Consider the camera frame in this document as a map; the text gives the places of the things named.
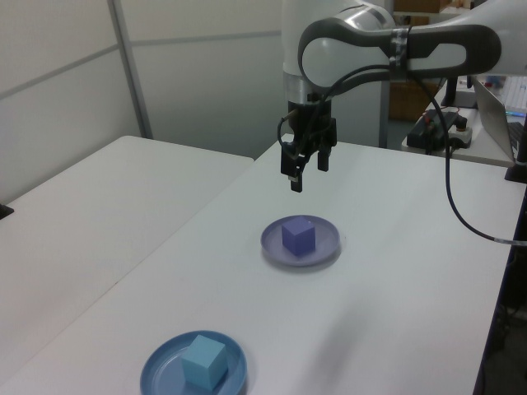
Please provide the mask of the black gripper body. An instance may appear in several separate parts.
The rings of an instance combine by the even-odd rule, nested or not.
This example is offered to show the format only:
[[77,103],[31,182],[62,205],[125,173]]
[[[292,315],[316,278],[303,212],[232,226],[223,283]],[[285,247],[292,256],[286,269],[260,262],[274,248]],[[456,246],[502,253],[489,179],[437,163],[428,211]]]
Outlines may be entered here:
[[288,102],[288,110],[294,112],[288,121],[293,131],[292,143],[287,151],[292,155],[308,155],[317,151],[328,155],[337,142],[336,119],[332,117],[332,103],[300,105]]

